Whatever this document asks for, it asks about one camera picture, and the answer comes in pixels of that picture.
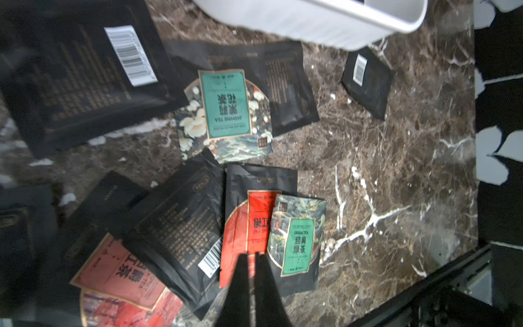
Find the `black tea bag with barcode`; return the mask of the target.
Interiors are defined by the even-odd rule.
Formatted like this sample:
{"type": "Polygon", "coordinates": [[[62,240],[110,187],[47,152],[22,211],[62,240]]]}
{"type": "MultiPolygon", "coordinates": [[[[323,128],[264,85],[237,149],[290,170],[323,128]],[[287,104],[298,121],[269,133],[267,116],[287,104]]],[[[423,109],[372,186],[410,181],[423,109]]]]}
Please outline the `black tea bag with barcode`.
{"type": "Polygon", "coordinates": [[[385,121],[394,75],[395,71],[370,48],[364,47],[348,54],[342,83],[350,96],[374,118],[385,121]]]}

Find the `red label dark tea bag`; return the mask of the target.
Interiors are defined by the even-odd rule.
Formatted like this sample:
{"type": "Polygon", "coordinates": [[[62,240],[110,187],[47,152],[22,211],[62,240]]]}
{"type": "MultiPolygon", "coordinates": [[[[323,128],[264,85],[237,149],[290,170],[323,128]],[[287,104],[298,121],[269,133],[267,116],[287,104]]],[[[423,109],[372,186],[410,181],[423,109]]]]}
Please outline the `red label dark tea bag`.
{"type": "Polygon", "coordinates": [[[297,170],[240,164],[227,167],[219,287],[230,286],[241,254],[247,255],[248,277],[254,277],[255,254],[267,249],[276,197],[295,196],[297,189],[297,170]]]}

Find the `green label floral tea bag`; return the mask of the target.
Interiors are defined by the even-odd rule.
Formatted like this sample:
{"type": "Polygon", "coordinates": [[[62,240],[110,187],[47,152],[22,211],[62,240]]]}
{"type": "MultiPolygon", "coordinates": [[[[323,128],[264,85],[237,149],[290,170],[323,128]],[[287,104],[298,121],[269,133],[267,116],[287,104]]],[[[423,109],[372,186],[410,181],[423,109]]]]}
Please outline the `green label floral tea bag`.
{"type": "Polygon", "coordinates": [[[219,163],[272,153],[270,101],[241,69],[200,70],[175,112],[183,160],[208,149],[219,163]]]}

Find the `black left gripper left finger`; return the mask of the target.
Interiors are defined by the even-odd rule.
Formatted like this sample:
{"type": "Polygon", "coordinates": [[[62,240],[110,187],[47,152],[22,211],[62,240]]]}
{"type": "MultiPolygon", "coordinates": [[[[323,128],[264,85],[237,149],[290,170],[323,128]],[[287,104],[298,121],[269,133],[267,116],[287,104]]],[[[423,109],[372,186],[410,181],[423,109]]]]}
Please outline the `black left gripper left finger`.
{"type": "Polygon", "coordinates": [[[246,254],[238,256],[233,278],[215,326],[250,326],[249,267],[246,254]]]}

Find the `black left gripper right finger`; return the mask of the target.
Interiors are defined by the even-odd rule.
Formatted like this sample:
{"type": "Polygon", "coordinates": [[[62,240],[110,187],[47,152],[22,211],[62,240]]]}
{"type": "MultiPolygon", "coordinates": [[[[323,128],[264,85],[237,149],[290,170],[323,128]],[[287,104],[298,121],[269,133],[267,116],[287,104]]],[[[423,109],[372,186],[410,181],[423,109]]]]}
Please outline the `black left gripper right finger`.
{"type": "Polygon", "coordinates": [[[266,255],[255,254],[254,294],[256,326],[292,326],[281,301],[266,255]]]}

